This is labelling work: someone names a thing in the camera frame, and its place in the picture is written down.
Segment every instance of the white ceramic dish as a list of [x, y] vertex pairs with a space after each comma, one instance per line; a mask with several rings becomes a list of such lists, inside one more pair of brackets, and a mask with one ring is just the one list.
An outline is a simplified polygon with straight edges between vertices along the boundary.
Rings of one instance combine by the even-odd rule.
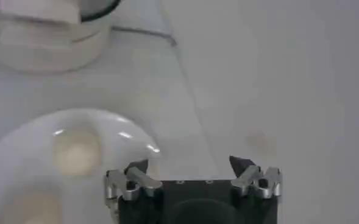
[[[54, 167], [53, 134], [80, 124], [88, 124], [97, 131], [102, 164], [91, 176], [65, 177]], [[40, 117], [0, 141], [0, 214], [10, 196], [31, 187], [60, 194], [63, 224], [112, 223], [103, 201], [105, 171], [123, 169], [131, 161], [158, 157], [160, 150], [152, 138], [120, 115], [74, 109]]]

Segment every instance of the white plate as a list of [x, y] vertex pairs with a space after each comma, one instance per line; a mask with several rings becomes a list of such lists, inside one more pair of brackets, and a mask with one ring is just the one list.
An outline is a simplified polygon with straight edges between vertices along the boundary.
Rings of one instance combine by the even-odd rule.
[[[53, 165], [53, 134], [79, 124], [88, 124], [97, 131], [102, 164], [91, 176], [65, 177]], [[40, 117], [0, 141], [0, 214], [8, 198], [31, 187], [60, 194], [63, 224], [112, 223], [103, 201], [105, 171], [159, 156], [152, 138], [117, 114], [75, 109]]]

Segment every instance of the black rim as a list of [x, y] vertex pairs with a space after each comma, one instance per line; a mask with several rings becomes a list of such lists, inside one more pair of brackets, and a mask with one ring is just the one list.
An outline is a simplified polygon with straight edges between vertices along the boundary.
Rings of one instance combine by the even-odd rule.
[[114, 0], [114, 2], [112, 4], [110, 4], [107, 8], [105, 8], [105, 9], [103, 9], [103, 10], [97, 12], [97, 13], [93, 13], [93, 14], [90, 14], [90, 15], [82, 15], [81, 18], [80, 18], [80, 21], [82, 23], [85, 23], [85, 22], [89, 22], [89, 21], [92, 21], [92, 20], [102, 18], [105, 15], [108, 15], [109, 13], [114, 11], [114, 9], [117, 8], [117, 6], [119, 5], [120, 2], [121, 2], [121, 0]]

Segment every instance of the white table surface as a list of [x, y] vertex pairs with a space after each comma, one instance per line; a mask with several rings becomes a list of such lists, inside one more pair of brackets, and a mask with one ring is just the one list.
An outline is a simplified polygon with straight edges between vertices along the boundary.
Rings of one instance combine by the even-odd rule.
[[359, 0], [162, 0], [220, 177], [282, 169], [281, 223], [359, 223]]

